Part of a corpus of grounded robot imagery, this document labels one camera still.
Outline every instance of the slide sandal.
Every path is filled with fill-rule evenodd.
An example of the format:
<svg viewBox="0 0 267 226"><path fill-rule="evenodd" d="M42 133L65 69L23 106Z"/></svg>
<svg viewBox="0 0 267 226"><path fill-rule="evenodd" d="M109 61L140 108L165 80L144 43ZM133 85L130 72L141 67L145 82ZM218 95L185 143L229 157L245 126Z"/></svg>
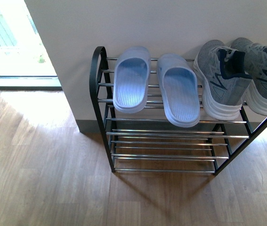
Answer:
<svg viewBox="0 0 267 226"><path fill-rule="evenodd" d="M179 127L199 122L197 78L187 61L177 54L164 54L157 61L157 77L167 119Z"/></svg>
<svg viewBox="0 0 267 226"><path fill-rule="evenodd" d="M150 53L131 47L118 58L114 68L113 105L123 113L141 111L147 102Z"/></svg>

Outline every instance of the laminate floor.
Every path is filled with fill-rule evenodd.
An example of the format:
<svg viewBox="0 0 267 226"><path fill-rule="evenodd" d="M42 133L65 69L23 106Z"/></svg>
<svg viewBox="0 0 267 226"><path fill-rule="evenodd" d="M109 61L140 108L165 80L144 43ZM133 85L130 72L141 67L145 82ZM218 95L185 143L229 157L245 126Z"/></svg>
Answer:
<svg viewBox="0 0 267 226"><path fill-rule="evenodd" d="M0 226L267 226L267 129L216 177L113 174L63 92L0 91Z"/></svg>

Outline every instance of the white sneaker sole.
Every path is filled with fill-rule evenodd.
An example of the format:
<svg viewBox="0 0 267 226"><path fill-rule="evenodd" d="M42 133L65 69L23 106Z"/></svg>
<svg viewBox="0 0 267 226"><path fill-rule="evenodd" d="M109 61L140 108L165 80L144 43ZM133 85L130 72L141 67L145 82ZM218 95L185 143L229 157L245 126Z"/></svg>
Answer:
<svg viewBox="0 0 267 226"><path fill-rule="evenodd" d="M254 81L251 81L245 99L253 112L267 116L267 99L258 92Z"/></svg>
<svg viewBox="0 0 267 226"><path fill-rule="evenodd" d="M206 113L215 119L223 121L231 121L239 116L239 111L242 105L223 105L214 100L210 93L210 85L205 75L200 70L197 63L198 55L194 60L195 74L202 84L202 104Z"/></svg>

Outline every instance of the white wall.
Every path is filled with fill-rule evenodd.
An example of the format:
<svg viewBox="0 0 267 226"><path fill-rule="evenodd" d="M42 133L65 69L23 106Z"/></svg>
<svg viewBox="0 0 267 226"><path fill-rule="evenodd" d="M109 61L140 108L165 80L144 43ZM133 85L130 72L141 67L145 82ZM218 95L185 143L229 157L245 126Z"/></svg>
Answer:
<svg viewBox="0 0 267 226"><path fill-rule="evenodd" d="M97 46L194 58L212 39L267 45L267 0L25 0L77 120L94 120L89 70Z"/></svg>

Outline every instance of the gray sneaker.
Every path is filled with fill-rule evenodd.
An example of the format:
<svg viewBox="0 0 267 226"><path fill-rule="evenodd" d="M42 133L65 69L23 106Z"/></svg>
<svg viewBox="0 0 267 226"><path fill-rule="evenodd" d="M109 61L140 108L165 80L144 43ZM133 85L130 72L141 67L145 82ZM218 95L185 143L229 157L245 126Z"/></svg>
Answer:
<svg viewBox="0 0 267 226"><path fill-rule="evenodd" d="M253 78L245 97L247 105L252 111L267 116L267 46L238 38L231 47L245 52L245 70Z"/></svg>
<svg viewBox="0 0 267 226"><path fill-rule="evenodd" d="M202 83L202 104L206 113L219 120L234 120L251 82L244 71L245 53L211 40L200 49L194 69Z"/></svg>

